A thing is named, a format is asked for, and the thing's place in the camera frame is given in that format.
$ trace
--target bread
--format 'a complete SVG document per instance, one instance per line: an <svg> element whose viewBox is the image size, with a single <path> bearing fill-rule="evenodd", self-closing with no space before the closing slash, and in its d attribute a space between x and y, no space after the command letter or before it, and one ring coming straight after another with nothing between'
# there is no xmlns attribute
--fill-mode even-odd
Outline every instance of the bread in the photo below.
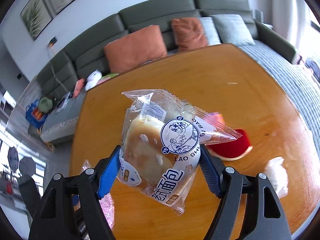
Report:
<svg viewBox="0 0 320 240"><path fill-rule="evenodd" d="M139 173L145 190L149 185L155 188L167 169L175 163L175 154L163 154L160 131L164 123L151 115L138 115L127 132L124 142L124 160Z"/></svg>

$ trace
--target umbrella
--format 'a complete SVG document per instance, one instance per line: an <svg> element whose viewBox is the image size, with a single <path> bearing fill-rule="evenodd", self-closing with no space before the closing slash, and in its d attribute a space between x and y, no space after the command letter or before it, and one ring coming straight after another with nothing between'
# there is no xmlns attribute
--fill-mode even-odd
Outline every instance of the umbrella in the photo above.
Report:
<svg viewBox="0 0 320 240"><path fill-rule="evenodd" d="M22 175L32 176L36 173L36 163L31 157L23 157L19 163L19 170Z"/></svg>
<svg viewBox="0 0 320 240"><path fill-rule="evenodd" d="M10 169L13 172L16 172L19 166L19 158L18 158L18 152L15 147L10 147L8 151L8 161Z"/></svg>

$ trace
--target orange table top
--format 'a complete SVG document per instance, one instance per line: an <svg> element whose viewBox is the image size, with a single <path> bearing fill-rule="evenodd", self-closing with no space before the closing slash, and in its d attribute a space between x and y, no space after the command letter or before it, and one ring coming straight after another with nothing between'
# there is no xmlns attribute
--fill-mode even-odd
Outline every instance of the orange table top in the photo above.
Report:
<svg viewBox="0 0 320 240"><path fill-rule="evenodd" d="M73 141L70 175L79 174L86 159L96 165L121 143L125 110L132 103L121 92L137 89L166 89L209 113L222 113L228 126L244 129L253 149L227 163L242 174L256 176L270 159L283 157L289 193L280 201L291 233L314 210L320 199L320 164L304 121L276 81L230 44L170 56L89 90ZM201 169L182 216L117 179L111 195L118 240L203 239L220 202L209 191ZM245 195L232 239L239 236L244 210Z"/></svg>

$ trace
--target white tissue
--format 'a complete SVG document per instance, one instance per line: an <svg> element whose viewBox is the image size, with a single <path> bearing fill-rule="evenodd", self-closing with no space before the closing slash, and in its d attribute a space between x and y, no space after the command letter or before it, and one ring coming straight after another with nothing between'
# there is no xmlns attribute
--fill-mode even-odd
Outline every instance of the white tissue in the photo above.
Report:
<svg viewBox="0 0 320 240"><path fill-rule="evenodd" d="M268 176L278 198L287 196L288 194L288 174L284 167L282 157L276 157L268 161L264 168L264 173Z"/></svg>

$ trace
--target gray pillow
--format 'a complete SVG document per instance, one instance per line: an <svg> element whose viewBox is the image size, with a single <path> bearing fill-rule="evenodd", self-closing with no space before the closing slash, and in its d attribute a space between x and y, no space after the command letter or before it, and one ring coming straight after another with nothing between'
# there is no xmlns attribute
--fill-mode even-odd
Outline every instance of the gray pillow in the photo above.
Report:
<svg viewBox="0 0 320 240"><path fill-rule="evenodd" d="M216 28L214 27L211 17L202 17L198 18L203 26L204 34L207 37L208 45L217 45L221 44L219 35Z"/></svg>
<svg viewBox="0 0 320 240"><path fill-rule="evenodd" d="M232 43L236 46L255 45L253 38L238 14L210 15L217 28L222 43Z"/></svg>

